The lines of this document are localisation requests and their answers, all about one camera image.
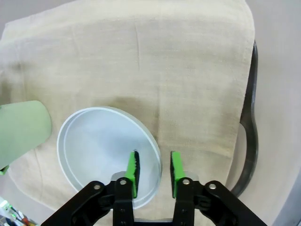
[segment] screw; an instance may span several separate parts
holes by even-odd
[[[189,183],[190,183],[190,181],[188,179],[183,180],[183,184],[188,185]]]
[[[100,185],[94,185],[94,189],[95,189],[95,190],[99,190],[100,188],[101,188]]]
[[[72,221],[73,221],[74,224],[76,223],[76,220],[77,220],[76,217],[73,217],[73,218],[72,218]]]
[[[216,185],[215,184],[209,184],[209,188],[214,190],[214,189],[216,189]]]
[[[120,184],[121,184],[121,185],[125,185],[126,183],[127,183],[126,180],[121,180],[121,181],[120,181]]]

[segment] beige cloth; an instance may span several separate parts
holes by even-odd
[[[159,192],[135,216],[172,217],[170,151],[202,183],[227,179],[253,42],[243,0],[80,0],[8,23],[1,96],[39,100],[53,122],[50,139],[12,163],[10,176],[35,200],[62,206],[75,194],[56,155],[62,123],[81,108],[114,106],[144,123],[161,150]],[[196,224],[211,225],[200,213]]]

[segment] black chair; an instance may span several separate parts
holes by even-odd
[[[258,157],[258,135],[254,116],[254,103],[256,94],[257,82],[257,65],[258,53],[256,42],[253,46],[252,60],[246,87],[246,96],[244,101],[243,110],[240,116],[240,124],[246,131],[246,159],[242,173],[231,190],[235,196],[240,196],[245,188],[248,186],[257,163]]]

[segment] bowl rim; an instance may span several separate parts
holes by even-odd
[[[66,120],[65,122],[62,124],[61,128],[60,128],[60,131],[58,133],[58,136],[57,136],[57,143],[56,143],[56,152],[57,152],[57,157],[58,157],[58,161],[59,161],[59,164],[60,164],[60,168],[61,170],[63,171],[63,174],[65,175],[65,177],[67,178],[69,184],[78,192],[78,188],[75,187],[75,185],[71,182],[71,180],[69,179],[70,176],[67,176],[66,172],[65,172],[65,168],[62,164],[62,159],[60,157],[60,153],[63,152],[63,155],[65,156],[65,151],[64,151],[64,148],[63,150],[61,150],[59,148],[61,142],[64,141],[64,137],[65,135],[67,134],[68,132],[68,127],[72,124],[72,121],[73,120],[76,120],[77,117],[76,116],[81,116],[83,115],[84,113],[87,113],[87,112],[90,112],[90,111],[98,111],[98,110],[102,110],[102,111],[109,111],[109,112],[112,112],[112,113],[116,113],[118,114],[119,116],[123,117],[123,118],[126,118],[127,120],[129,120],[130,122],[132,122],[135,126],[137,126],[140,131],[147,137],[149,143],[151,144],[152,146],[152,149],[153,151],[155,152],[156,154],[156,157],[157,157],[157,160],[158,160],[158,167],[159,167],[159,177],[158,177],[158,181],[156,182],[156,185],[154,186],[154,188],[152,189],[152,191],[149,192],[148,195],[146,195],[145,197],[141,198],[142,200],[143,199],[147,199],[145,200],[142,204],[140,205],[134,205],[134,209],[138,209],[144,205],[146,205],[147,203],[149,203],[152,198],[156,195],[156,193],[158,192],[158,189],[159,189],[159,185],[160,185],[160,182],[161,182],[161,178],[162,178],[162,159],[161,159],[161,153],[160,153],[160,149],[159,149],[159,146],[155,140],[155,138],[153,137],[153,135],[151,134],[151,132],[146,128],[146,126],[140,122],[137,118],[135,118],[134,116],[132,116],[131,114],[123,111],[123,110],[120,110],[118,108],[115,108],[115,107],[109,107],[109,106],[99,106],[99,107],[88,107],[88,108],[84,108],[84,109],[81,109],[81,110],[78,110],[76,112],[74,112],[72,115],[70,115]],[[75,175],[73,174],[73,172],[71,171],[71,174],[73,175],[74,179],[77,180],[77,178],[75,177]]]

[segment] white bowl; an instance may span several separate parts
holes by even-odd
[[[64,122],[57,139],[62,170],[77,191],[93,180],[106,185],[113,174],[126,171],[135,149],[140,157],[137,209],[156,194],[162,174],[159,147],[139,120],[113,107],[86,108]]]

